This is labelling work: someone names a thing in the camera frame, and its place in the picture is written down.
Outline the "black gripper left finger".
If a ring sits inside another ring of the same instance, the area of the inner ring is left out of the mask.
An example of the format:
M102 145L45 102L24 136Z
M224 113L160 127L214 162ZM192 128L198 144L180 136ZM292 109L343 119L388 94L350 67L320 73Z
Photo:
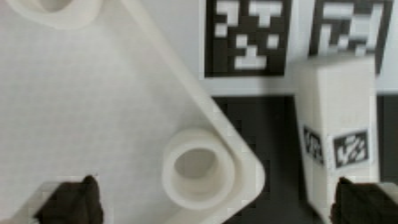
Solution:
M100 185L93 176L61 184L34 218L40 224L103 224Z

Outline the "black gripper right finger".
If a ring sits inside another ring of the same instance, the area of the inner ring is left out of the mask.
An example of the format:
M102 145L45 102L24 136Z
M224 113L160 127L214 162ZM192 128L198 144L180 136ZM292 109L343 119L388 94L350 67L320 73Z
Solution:
M342 177L331 208L333 224L398 224L398 184L356 183Z

